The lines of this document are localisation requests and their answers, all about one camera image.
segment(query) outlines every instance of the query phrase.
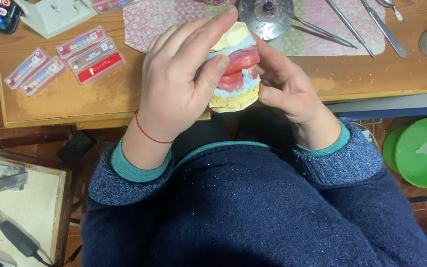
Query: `fingernail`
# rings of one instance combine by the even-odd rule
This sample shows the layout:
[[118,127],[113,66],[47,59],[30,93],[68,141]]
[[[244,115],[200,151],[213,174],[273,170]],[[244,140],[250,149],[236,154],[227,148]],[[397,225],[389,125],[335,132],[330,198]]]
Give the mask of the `fingernail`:
[[233,13],[237,11],[237,8],[234,5],[228,5],[227,13]]
[[223,72],[227,68],[229,63],[230,59],[228,57],[220,59],[219,61],[217,61],[217,70]]
[[261,99],[262,100],[268,100],[268,99],[270,99],[270,96],[271,96],[270,90],[269,89],[264,89],[263,90],[263,94],[261,95]]

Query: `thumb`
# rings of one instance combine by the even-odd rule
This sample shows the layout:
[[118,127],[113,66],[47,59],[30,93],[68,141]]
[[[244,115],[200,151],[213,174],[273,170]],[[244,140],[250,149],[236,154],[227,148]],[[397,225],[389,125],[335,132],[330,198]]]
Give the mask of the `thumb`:
[[296,99],[292,94],[285,93],[273,87],[262,87],[259,90],[259,100],[270,107],[276,107],[288,114],[294,114]]
[[217,55],[204,64],[197,81],[195,81],[193,92],[195,101],[205,101],[206,104],[210,100],[229,63],[230,59],[227,56]]

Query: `metal plate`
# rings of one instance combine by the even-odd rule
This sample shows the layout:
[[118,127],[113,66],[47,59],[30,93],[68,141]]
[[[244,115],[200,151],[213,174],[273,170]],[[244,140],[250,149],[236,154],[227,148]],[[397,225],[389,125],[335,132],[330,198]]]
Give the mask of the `metal plate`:
[[263,40],[283,35],[291,26],[292,0],[241,0],[239,18]]

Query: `green rubber bowl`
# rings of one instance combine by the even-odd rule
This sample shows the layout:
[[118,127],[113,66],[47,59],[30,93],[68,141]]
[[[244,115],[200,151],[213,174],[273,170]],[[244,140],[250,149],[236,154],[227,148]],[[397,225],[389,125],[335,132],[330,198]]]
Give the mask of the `green rubber bowl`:
[[406,181],[427,188],[427,119],[415,122],[401,134],[395,148],[395,163]]
[[394,171],[398,171],[398,167],[396,167],[395,161],[395,150],[396,144],[398,143],[398,139],[401,134],[408,128],[408,126],[400,127],[394,131],[392,131],[385,141],[383,142],[382,152],[383,152],[383,160],[387,163],[388,167]]

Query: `red string bracelet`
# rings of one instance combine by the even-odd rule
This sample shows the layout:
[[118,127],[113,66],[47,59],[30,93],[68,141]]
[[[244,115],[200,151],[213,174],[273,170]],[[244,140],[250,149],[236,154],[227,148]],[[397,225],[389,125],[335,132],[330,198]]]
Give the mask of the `red string bracelet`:
[[138,125],[138,127],[139,127],[139,130],[141,130],[141,132],[146,136],[146,137],[148,137],[149,139],[151,139],[152,141],[154,141],[154,142],[156,142],[156,143],[174,143],[174,140],[173,141],[171,141],[171,142],[161,142],[161,141],[157,141],[156,139],[154,139],[154,138],[151,138],[145,131],[143,131],[143,129],[141,128],[141,125],[139,125],[139,122],[138,122],[138,111],[139,111],[139,109],[137,109],[135,112],[134,112],[134,117],[136,118],[136,124]]

